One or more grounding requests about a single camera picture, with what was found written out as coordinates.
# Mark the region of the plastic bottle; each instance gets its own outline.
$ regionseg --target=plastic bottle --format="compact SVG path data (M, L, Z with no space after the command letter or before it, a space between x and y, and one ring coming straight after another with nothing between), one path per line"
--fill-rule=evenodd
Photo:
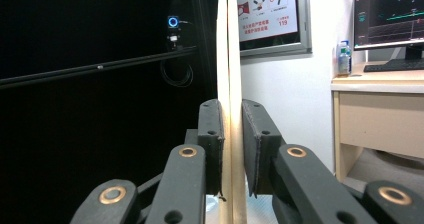
M349 56L349 73L352 73L352 51L350 50L349 40L342 42L346 44L346 54Z
M340 55L338 57L339 76L349 75L349 56L346 53L346 46L340 46Z

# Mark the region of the monitor screen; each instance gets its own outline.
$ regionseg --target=monitor screen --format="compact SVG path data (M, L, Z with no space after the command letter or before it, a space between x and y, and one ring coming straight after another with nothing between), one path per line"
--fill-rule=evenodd
M354 50L424 45L424 0L354 0Z

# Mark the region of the thin wooden plank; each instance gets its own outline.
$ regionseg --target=thin wooden plank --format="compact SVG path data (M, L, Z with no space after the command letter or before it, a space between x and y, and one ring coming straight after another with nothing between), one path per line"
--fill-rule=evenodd
M231 106L233 223L247 223L243 155L242 91L237 0L228 0L228 57Z
M231 116L230 83L228 77L228 32L227 0L218 0L216 31L218 100L221 103L225 143L222 166L222 194L219 200L219 223L231 224L233 221L233 198L231 178Z

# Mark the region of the keyboard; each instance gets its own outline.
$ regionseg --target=keyboard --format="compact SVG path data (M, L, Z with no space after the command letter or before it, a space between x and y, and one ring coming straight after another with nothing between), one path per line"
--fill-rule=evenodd
M424 59L392 59L382 65L366 65L364 72L424 70Z

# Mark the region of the white desk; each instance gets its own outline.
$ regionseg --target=white desk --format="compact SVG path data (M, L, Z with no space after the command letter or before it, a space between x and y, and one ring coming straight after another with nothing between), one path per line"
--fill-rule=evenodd
M364 73L364 65L331 84L339 181L363 148L424 158L424 71Z

